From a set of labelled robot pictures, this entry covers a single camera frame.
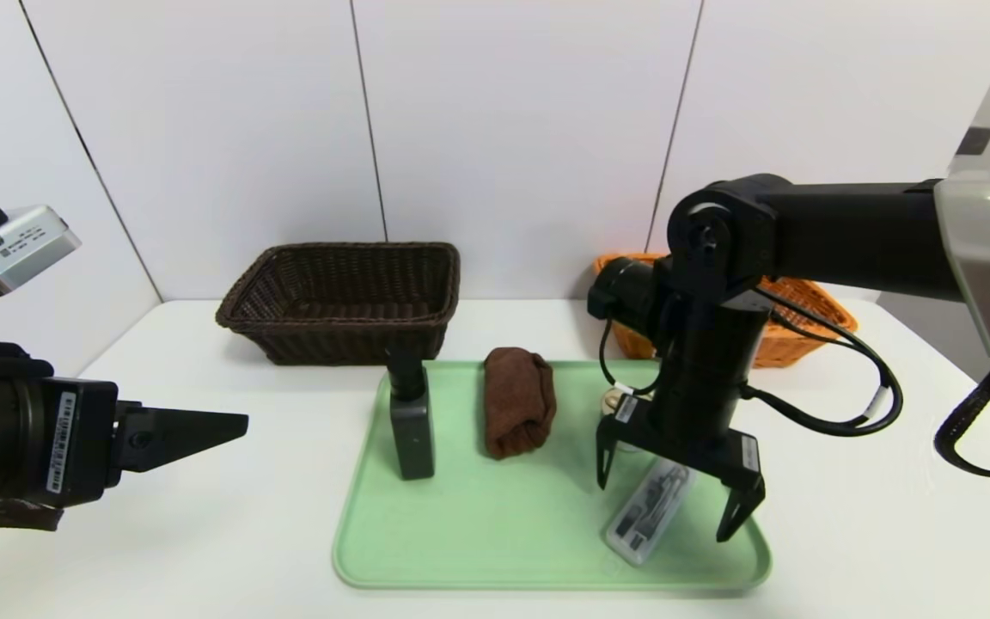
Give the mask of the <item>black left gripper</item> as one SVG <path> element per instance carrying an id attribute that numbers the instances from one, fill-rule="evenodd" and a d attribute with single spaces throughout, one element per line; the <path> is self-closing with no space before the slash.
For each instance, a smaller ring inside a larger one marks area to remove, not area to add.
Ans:
<path id="1" fill-rule="evenodd" d="M 148 473 L 243 438 L 239 413 L 119 401 L 106 381 L 0 379 L 0 497 L 52 508 L 97 501 L 117 471 Z"/>

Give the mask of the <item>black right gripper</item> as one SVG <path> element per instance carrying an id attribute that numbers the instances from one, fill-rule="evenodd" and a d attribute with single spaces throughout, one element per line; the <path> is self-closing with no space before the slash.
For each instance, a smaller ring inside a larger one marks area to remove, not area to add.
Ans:
<path id="1" fill-rule="evenodd" d="M 718 543 L 728 542 L 766 497 L 757 438 L 731 428 L 751 361 L 665 359 L 650 400 L 621 384 L 606 359 L 600 365 L 621 398 L 595 432 L 598 487 L 608 486 L 618 443 L 710 475 L 730 489 L 716 532 Z"/>

